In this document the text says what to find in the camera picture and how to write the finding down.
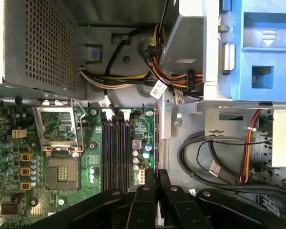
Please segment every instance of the cable clip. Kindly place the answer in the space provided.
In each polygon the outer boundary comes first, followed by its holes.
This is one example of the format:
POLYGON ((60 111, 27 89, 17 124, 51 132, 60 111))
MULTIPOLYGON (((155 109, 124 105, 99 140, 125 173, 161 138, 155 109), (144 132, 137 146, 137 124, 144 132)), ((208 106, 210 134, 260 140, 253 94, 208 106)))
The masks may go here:
POLYGON ((252 130, 253 132, 256 132, 256 131, 257 131, 257 129, 256 129, 255 127, 249 127, 249 126, 248 126, 247 129, 248 129, 248 130, 252 130))

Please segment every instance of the motherboard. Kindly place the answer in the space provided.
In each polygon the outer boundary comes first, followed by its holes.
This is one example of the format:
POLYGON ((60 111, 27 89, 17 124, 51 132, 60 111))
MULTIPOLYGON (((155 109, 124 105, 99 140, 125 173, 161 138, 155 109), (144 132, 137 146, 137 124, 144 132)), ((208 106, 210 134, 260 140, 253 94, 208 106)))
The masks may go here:
POLYGON ((70 108, 0 107, 0 229, 25 227, 103 190, 127 192, 154 168, 156 109, 70 108))

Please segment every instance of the perforated metal panel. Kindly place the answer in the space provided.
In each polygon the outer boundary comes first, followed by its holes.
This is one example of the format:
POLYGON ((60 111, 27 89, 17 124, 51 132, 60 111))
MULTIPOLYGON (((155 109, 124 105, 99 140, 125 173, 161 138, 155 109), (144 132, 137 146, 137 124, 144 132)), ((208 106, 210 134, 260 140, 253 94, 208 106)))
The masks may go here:
POLYGON ((26 0, 26 76, 75 91, 76 27, 53 0, 26 0))

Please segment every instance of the cable label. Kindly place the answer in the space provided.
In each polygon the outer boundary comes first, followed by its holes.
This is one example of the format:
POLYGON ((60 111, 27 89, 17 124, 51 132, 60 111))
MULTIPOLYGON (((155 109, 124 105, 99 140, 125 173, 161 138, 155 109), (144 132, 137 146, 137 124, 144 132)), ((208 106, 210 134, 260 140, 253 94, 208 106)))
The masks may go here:
POLYGON ((167 86, 164 83, 162 83, 160 80, 158 80, 149 94, 152 97, 155 97, 156 99, 160 99, 161 95, 163 95, 166 89, 167 89, 167 86))
POLYGON ((175 89, 175 99, 177 105, 185 104, 182 91, 175 89))
POLYGON ((99 101, 99 105, 101 107, 109 107, 110 104, 111 104, 111 102, 110 102, 108 96, 106 96, 106 95, 105 95, 105 98, 103 100, 99 101))
POLYGON ((209 172, 213 174, 215 177, 218 177, 220 169, 221 167, 213 160, 209 172))

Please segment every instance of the green circuit board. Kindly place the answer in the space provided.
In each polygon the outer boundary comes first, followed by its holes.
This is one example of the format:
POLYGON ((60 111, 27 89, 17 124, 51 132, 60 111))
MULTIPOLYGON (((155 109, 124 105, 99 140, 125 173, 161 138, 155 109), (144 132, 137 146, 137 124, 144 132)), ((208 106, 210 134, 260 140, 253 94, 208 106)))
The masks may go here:
MULTIPOLYGON (((101 108, 85 111, 83 136, 77 123, 78 138, 84 142, 81 157, 73 158, 66 151, 49 157, 41 150, 32 108, 0 107, 0 229, 22 228, 101 192, 101 108)), ((131 118, 132 139, 138 138, 143 147, 153 146, 154 116, 146 115, 148 109, 139 111, 131 118)), ((82 111, 75 108, 74 114, 78 122, 82 111)), ((75 139, 69 113, 41 116, 46 139, 75 139)), ((131 185, 140 184, 142 171, 154 166, 153 152, 145 159, 143 151, 139 150, 140 170, 131 170, 131 185)))

